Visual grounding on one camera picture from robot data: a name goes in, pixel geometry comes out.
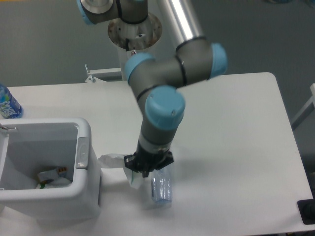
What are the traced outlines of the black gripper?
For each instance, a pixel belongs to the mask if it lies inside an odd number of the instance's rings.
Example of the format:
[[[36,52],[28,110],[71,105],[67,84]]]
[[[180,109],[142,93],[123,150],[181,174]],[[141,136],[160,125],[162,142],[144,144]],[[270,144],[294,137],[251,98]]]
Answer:
[[[170,150],[151,153],[146,151],[140,144],[136,153],[124,156],[125,167],[142,177],[148,177],[149,172],[161,170],[174,162],[173,153]]]

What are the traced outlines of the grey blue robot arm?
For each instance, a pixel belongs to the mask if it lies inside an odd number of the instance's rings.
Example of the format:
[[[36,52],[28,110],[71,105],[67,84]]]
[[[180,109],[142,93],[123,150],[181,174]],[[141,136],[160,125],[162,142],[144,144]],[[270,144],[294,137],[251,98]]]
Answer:
[[[147,177],[174,161],[170,146],[185,110],[178,88],[224,74],[225,49],[207,42],[189,0],[158,1],[175,47],[173,57],[160,61],[146,52],[154,44],[155,33],[146,0],[79,0],[77,5],[87,24],[120,20],[118,45],[135,51],[121,70],[143,121],[136,152],[126,156],[124,163]]]

